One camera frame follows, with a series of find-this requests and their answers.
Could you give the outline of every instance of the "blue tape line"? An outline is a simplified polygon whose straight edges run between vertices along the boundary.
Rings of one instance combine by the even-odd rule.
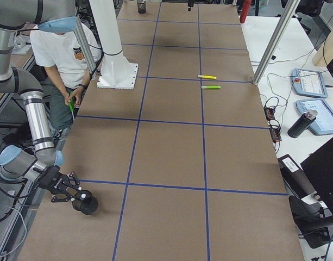
[[[200,23],[200,24],[222,24],[224,26],[240,26],[239,23]]]
[[[158,19],[159,19],[159,15],[160,15],[160,10],[161,10],[161,2],[160,2],[160,5],[159,5],[157,22],[155,24],[155,30],[154,30],[154,36],[153,36],[153,44],[154,44],[154,41],[155,41],[156,28],[158,26]],[[152,59],[152,53],[153,53],[153,46],[152,46],[152,48],[150,50],[150,56],[149,56],[148,68],[147,68],[147,76],[149,74],[149,68],[150,68],[150,61]],[[133,160],[134,160],[135,148],[136,148],[136,143],[137,143],[137,136],[139,134],[140,119],[141,119],[141,114],[142,114],[144,95],[146,93],[147,81],[148,81],[148,79],[146,79],[146,82],[144,83],[144,89],[143,89],[143,95],[142,95],[142,101],[141,101],[141,107],[140,107],[140,113],[139,113],[139,120],[137,122],[135,139],[134,139],[134,145],[133,145],[133,151],[131,153],[131,159],[130,159],[130,165],[129,165],[129,172],[128,172],[128,177],[127,177],[127,183],[125,185],[124,198],[123,198],[122,209],[121,209],[121,214],[120,214],[120,218],[119,218],[119,224],[118,224],[118,229],[117,229],[116,242],[115,242],[115,246],[114,246],[114,252],[113,252],[113,256],[112,256],[112,261],[115,261],[116,255],[117,255],[118,241],[119,241],[119,236],[120,236],[120,231],[121,231],[123,213],[124,213],[124,208],[125,208],[125,201],[126,201],[127,193],[128,193],[128,187],[129,187],[131,169],[133,167]]]
[[[80,181],[81,182],[87,182],[87,183],[126,185],[126,182],[118,182],[118,181],[96,181],[96,180],[90,180],[90,179],[80,179]]]
[[[137,78],[148,78],[148,79],[164,79],[164,80],[196,80],[198,82],[201,79],[185,79],[185,78],[168,78],[168,77],[152,77],[152,76],[137,76]],[[214,80],[214,82],[225,82],[225,83],[250,83],[248,80],[237,81],[237,80]]]
[[[212,124],[212,123],[196,123],[196,122],[181,122],[181,121],[158,121],[158,120],[128,119],[128,118],[114,118],[114,117],[104,117],[104,116],[89,116],[89,115],[77,115],[77,117],[80,117],[80,118],[90,118],[90,119],[103,119],[103,120],[155,122],[155,123],[171,123],[171,124],[185,124],[185,125],[204,125],[204,126],[228,127],[228,128],[269,129],[268,127],[239,126],[239,125],[222,125],[222,124]]]
[[[166,188],[166,189],[185,189],[185,190],[201,190],[205,191],[205,188],[195,188],[195,187],[182,187],[173,185],[158,185],[158,184],[143,184],[143,183],[129,183],[131,186],[137,187],[152,187],[152,188]]]
[[[199,62],[200,62],[200,74],[202,74],[201,64],[201,40],[200,40],[200,5],[198,4],[198,34],[199,34]],[[205,185],[205,214],[206,214],[206,245],[208,251],[208,261],[211,260],[211,248],[210,248],[210,224],[209,224],[209,200],[208,200],[208,178],[206,167],[206,141],[205,141],[205,117],[204,117],[204,99],[203,89],[200,88],[201,93],[201,114],[202,114],[202,128],[203,128],[203,156],[204,156],[204,185]]]
[[[196,122],[180,122],[180,121],[157,121],[157,120],[140,120],[142,122],[155,122],[155,123],[172,123],[172,124],[185,124],[185,125],[202,125]]]
[[[231,190],[231,189],[208,189],[208,191],[239,193],[239,194],[257,194],[257,195],[271,195],[271,196],[288,196],[287,193],[279,193],[279,192],[245,191],[245,190]]]
[[[80,181],[87,183],[127,185],[126,182],[118,182],[118,181],[98,181],[91,179],[80,179]],[[184,186],[175,186],[175,185],[145,184],[145,183],[129,183],[129,186],[130,185],[136,187],[200,190],[200,191],[213,191],[213,192],[238,193],[238,194],[257,194],[257,195],[270,195],[270,196],[288,196],[287,193],[280,193],[280,192],[265,192],[265,191],[250,191],[250,190],[235,190],[235,189],[211,189],[211,188],[206,189],[206,188],[197,188],[197,187],[184,187]]]
[[[137,21],[137,22],[163,22],[163,23],[195,23],[195,24],[221,24],[223,26],[240,26],[239,23],[203,23],[203,22],[179,22],[179,21],[159,21],[157,20],[138,20],[138,19],[122,19],[118,18],[118,21]]]
[[[170,48],[201,48],[201,49],[213,49],[213,50],[230,50],[230,51],[247,51],[247,49],[241,48],[220,48],[220,47],[196,47],[196,46],[177,46],[177,45],[146,45],[141,43],[123,43],[122,45],[132,46],[155,46],[155,47],[170,47]]]
[[[90,116],[90,115],[77,115],[76,117],[79,117],[79,118],[91,118],[91,119],[104,119],[104,120],[139,121],[138,119],[114,118],[114,117]]]
[[[228,127],[228,128],[269,129],[268,127],[254,127],[254,126],[240,126],[240,125],[222,125],[222,124],[211,124],[211,123],[205,123],[204,125],[205,126]]]

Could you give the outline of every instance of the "person's hand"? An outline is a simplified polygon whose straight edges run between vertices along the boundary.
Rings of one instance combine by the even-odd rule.
[[[71,101],[71,98],[70,98],[70,94],[68,92],[62,94],[63,97],[64,97],[64,100],[65,100],[65,104],[68,106],[68,104],[70,103]]]
[[[77,89],[75,89],[72,94],[69,96],[70,100],[74,97],[76,98],[76,102],[74,104],[75,107],[80,106],[80,102],[81,102],[81,94],[83,92],[83,87],[78,87]]]

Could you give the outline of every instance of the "white t-shirt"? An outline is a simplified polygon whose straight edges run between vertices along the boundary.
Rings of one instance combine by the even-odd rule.
[[[88,44],[98,47],[92,31],[84,24],[82,27]],[[43,67],[56,65],[64,85],[71,89],[77,88],[82,82],[87,64],[74,32],[57,35],[34,30],[30,33],[30,40],[36,63]],[[89,47],[94,61],[98,61],[100,50]]]

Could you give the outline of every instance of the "chair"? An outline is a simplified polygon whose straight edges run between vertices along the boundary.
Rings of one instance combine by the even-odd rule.
[[[288,0],[281,0],[282,7],[285,8]],[[332,3],[333,0],[301,0],[297,9],[296,13],[302,13],[304,15],[309,15],[311,17],[318,16],[321,13],[321,9],[323,3]],[[300,23],[301,26],[305,29],[306,34],[311,32],[311,29],[306,25]]]

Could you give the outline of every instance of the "white table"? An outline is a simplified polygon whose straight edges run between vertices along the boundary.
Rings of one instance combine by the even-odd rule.
[[[274,32],[274,29],[278,23],[278,18],[275,17],[254,17],[248,16],[246,22],[242,24],[242,29],[244,37],[246,40],[247,49],[249,51],[250,59],[252,61],[253,69],[256,70],[258,62],[264,54],[266,46]],[[293,18],[290,21],[279,45],[276,49],[274,55],[276,61],[293,60],[301,57],[302,55],[308,54],[313,50],[313,45],[307,35],[305,34],[303,28],[299,24],[298,20]],[[267,70],[265,71],[262,79],[260,80],[258,87],[260,94],[267,96],[268,98],[275,96],[268,84],[268,74],[275,73],[280,76],[285,76],[286,78],[278,77],[270,74],[269,79],[271,82],[272,89],[274,93],[287,98],[288,104],[286,111],[285,108],[278,107],[275,112],[275,118],[282,125],[280,148],[277,153],[277,157],[281,157],[285,154],[291,155],[291,157],[300,164],[304,159],[306,159],[310,153],[313,153],[328,140],[330,140],[333,135],[315,136],[309,130],[304,131],[298,138],[294,139],[287,135],[288,129],[295,123],[295,121],[300,117],[295,105],[295,101],[307,99],[308,97],[297,95],[294,90],[291,91],[291,71],[294,68],[315,70],[315,71],[326,71],[326,67],[316,67],[312,63],[312,57],[315,55],[316,50],[313,50],[310,55],[301,57],[295,61],[286,61],[283,63],[269,64]],[[325,80],[325,84],[333,86],[333,78],[330,73],[322,73]],[[327,88],[328,98],[326,101],[333,109],[333,87]],[[262,102],[265,104],[265,98],[262,96]],[[268,105],[275,105],[276,99],[272,100]],[[279,98],[279,105],[284,105],[285,101]],[[326,245],[311,249],[307,244],[306,240],[300,240],[301,247],[303,249],[303,254],[305,260],[311,261],[313,258],[320,257],[325,254]],[[331,245],[328,261],[333,261],[333,243]]]

